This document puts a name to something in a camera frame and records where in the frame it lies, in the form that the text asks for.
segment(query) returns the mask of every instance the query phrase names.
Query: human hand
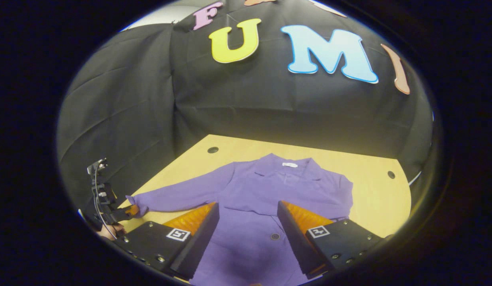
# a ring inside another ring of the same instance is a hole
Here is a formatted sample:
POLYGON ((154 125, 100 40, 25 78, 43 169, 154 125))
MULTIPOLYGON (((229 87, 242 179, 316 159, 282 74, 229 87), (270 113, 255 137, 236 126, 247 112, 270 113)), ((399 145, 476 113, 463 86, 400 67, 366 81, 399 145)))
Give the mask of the human hand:
MULTIPOLYGON (((110 230, 110 232, 116 237, 117 237, 117 232, 120 232, 121 230, 124 233, 126 233, 126 230, 124 230, 124 226, 120 223, 114 224, 113 226, 110 226, 109 224, 107 224, 107 226, 108 226, 108 229, 110 230)), ((114 237, 110 234, 110 232, 108 232, 105 225, 103 224, 103 226, 101 227, 101 230, 99 232, 97 232, 97 234, 100 236, 106 237, 110 240, 115 240, 114 237)))

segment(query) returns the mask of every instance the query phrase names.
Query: cable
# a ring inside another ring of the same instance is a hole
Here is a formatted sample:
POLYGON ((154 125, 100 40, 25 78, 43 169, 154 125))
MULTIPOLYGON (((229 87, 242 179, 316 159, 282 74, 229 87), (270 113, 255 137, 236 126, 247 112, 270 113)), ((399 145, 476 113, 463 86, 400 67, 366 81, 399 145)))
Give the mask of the cable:
POLYGON ((105 226, 106 230, 108 230, 108 232, 110 233, 110 235, 113 236, 114 239, 117 239, 117 237, 115 237, 114 234, 112 234, 112 232, 108 229, 108 226, 106 225, 105 220, 103 219, 103 216, 101 216, 101 212, 99 211, 99 209, 97 207, 99 205, 99 203, 96 203, 96 201, 99 200, 99 195, 97 194, 97 169, 98 168, 99 168, 99 165, 96 167, 96 171, 94 174, 94 185, 95 185, 96 189, 95 189, 95 192, 92 192, 92 196, 95 197, 94 206, 96 208, 97 214, 99 215, 99 217, 101 218, 101 221, 103 222, 103 226, 105 226))

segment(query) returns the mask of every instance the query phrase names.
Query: black cloth backdrop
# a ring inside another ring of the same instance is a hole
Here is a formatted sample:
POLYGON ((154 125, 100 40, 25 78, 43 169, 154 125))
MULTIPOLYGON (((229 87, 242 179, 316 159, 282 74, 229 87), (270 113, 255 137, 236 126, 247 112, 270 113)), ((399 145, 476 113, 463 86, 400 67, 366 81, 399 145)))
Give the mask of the black cloth backdrop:
POLYGON ((68 89, 57 130, 61 177, 77 207, 91 196, 85 169, 96 160, 108 158, 103 177, 121 203, 208 134, 396 158, 409 181, 417 176, 432 140, 430 91, 400 51, 358 21, 309 1, 243 3, 226 1, 196 31, 193 15, 123 31, 88 59, 68 89), (251 18, 262 20, 257 51, 216 62, 209 34, 232 27, 229 47, 238 48, 236 25, 251 18), (361 36, 379 83, 346 78, 343 57, 334 74, 313 55, 315 74, 291 73, 292 44, 280 28, 292 24, 326 40, 333 29, 361 36), (381 43, 402 59, 410 95, 396 89, 381 43))

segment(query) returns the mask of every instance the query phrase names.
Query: shirt collar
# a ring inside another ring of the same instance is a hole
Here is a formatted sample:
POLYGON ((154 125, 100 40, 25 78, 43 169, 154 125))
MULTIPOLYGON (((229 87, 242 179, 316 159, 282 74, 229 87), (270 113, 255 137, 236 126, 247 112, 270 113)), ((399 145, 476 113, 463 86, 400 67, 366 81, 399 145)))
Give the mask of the shirt collar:
POLYGON ((320 180, 322 178, 322 168, 320 168, 313 158, 289 160, 276 156, 273 153, 258 159, 255 163, 254 172, 261 176, 266 176, 275 170, 279 170, 284 162, 295 163, 300 167, 304 167, 303 176, 308 179, 320 180))

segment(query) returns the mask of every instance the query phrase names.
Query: yellow letter u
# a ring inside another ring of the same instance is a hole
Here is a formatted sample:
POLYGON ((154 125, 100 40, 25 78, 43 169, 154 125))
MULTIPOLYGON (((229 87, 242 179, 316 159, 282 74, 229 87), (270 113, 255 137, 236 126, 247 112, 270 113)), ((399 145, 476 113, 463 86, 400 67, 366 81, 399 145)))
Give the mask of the yellow letter u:
POLYGON ((232 63, 251 56, 258 47, 257 24, 260 22, 260 19, 250 19, 237 24, 238 28, 242 28, 244 44, 235 50, 228 48, 228 32, 232 30, 231 27, 224 27, 211 33, 209 38, 214 60, 219 63, 232 63))

